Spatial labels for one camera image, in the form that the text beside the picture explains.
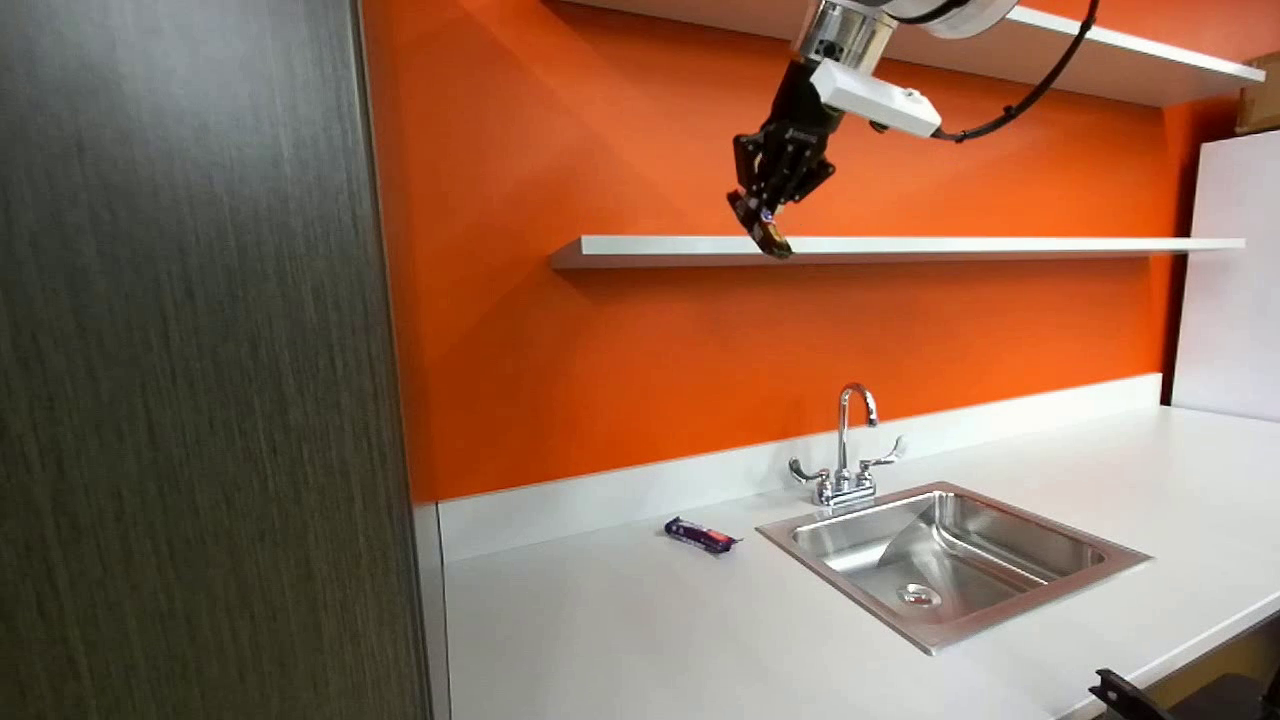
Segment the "white shelf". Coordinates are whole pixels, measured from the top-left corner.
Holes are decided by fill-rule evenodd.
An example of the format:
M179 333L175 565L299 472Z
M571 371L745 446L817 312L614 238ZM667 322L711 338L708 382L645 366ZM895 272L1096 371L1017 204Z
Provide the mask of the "white shelf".
M772 259L745 234L580 234L556 268L797 268L894 259L1106 259L1229 252L1236 234L793 234L797 255Z
M577 0L592 6L703 25L750 34L793 41L806 28L813 0ZM971 41L931 41L922 28L900 28L889 45L894 61L927 64L969 76L996 76L1037 84L1081 18L1037 6L1012 6L996 28ZM1094 28L1073 68L1058 79L1061 91L1108 96L1124 103L1186 103L1203 96L1239 91L1265 84L1268 71L1222 54L1203 54L1145 34Z

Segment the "countertop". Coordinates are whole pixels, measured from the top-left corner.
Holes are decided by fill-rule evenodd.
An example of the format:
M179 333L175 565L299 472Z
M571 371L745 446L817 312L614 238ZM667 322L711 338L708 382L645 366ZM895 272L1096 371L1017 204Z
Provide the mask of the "countertop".
M457 720L1094 717L1096 668L1154 684L1280 610L1280 423L1113 410L906 455L882 491L952 478L1154 559L925 656L757 529L785 486L684 512L729 557L619 524L448 565Z

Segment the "sink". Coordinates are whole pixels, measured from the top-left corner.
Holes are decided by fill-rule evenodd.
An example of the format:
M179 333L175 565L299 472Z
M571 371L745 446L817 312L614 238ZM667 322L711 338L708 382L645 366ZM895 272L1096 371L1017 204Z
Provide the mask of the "sink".
M925 653L1147 559L961 485L759 532Z

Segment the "dark wooden cabinet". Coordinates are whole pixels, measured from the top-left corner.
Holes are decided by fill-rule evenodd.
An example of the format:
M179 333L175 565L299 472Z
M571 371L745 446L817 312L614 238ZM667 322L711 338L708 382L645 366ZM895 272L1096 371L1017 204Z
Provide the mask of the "dark wooden cabinet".
M432 717L355 28L5 3L0 717Z

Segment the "faucet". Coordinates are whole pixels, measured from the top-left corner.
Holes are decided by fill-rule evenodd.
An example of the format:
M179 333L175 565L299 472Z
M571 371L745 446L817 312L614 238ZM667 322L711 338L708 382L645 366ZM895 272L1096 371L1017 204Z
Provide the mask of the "faucet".
M848 451L848 402L854 402L854 394L862 394L862 402L866 402L866 423L868 426L882 423L882 402L877 402L874 387L843 382L840 387L840 423L835 423L835 472L828 472L828 469L806 472L802 461L790 462L802 478L817 478L817 500L828 505L828 508L868 508L868 505L877 505L874 469L894 462L906 451L906 445L895 438L889 455L862 461L862 469L854 472L854 451Z

